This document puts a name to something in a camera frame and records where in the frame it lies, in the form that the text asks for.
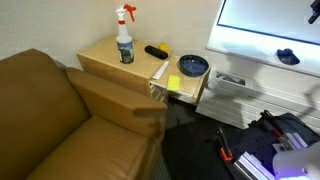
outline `dark carpet floor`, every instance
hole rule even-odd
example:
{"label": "dark carpet floor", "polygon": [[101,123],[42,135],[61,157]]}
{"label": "dark carpet floor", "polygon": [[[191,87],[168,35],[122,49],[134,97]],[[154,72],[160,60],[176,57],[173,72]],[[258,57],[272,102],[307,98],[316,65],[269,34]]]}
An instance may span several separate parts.
{"label": "dark carpet floor", "polygon": [[169,99],[167,127],[162,156],[156,165],[152,180],[177,179],[175,161],[181,154],[212,142],[218,127],[226,134],[239,129],[195,112],[195,106],[176,99]]}

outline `armchair armrest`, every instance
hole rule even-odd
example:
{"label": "armchair armrest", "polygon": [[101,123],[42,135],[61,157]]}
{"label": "armchair armrest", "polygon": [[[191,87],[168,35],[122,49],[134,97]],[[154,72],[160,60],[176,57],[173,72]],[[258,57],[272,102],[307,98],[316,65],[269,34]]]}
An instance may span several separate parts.
{"label": "armchair armrest", "polygon": [[97,115],[154,141],[164,135],[167,106],[75,68],[67,75],[91,115]]}

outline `white wall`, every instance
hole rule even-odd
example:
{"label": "white wall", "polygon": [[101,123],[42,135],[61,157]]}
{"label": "white wall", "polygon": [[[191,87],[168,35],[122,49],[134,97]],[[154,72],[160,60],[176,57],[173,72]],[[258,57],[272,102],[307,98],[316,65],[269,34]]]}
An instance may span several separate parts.
{"label": "white wall", "polygon": [[76,53],[114,33],[110,0],[0,0],[0,59],[36,48],[80,68]]}
{"label": "white wall", "polygon": [[[119,5],[125,1],[115,2]],[[205,49],[220,0],[135,0],[129,3],[137,6],[136,22],[128,23],[133,38],[151,44],[167,42],[178,56],[197,54],[208,59],[213,68],[297,96],[311,92],[312,100],[320,101],[319,78]]]}

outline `brown leather armchair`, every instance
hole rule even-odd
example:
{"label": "brown leather armchair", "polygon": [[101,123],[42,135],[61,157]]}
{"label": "brown leather armchair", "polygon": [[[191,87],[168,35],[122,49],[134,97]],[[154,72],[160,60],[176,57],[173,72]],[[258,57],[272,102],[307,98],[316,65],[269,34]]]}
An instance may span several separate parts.
{"label": "brown leather armchair", "polygon": [[0,179],[148,179],[165,104],[37,50],[0,61]]}

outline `bottle label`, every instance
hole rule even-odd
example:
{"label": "bottle label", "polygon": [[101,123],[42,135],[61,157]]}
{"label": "bottle label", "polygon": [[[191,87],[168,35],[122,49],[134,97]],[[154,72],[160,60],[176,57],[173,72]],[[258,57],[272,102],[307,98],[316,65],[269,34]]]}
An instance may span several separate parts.
{"label": "bottle label", "polygon": [[117,43],[120,61],[124,64],[132,63],[134,60],[132,41],[129,43]]}

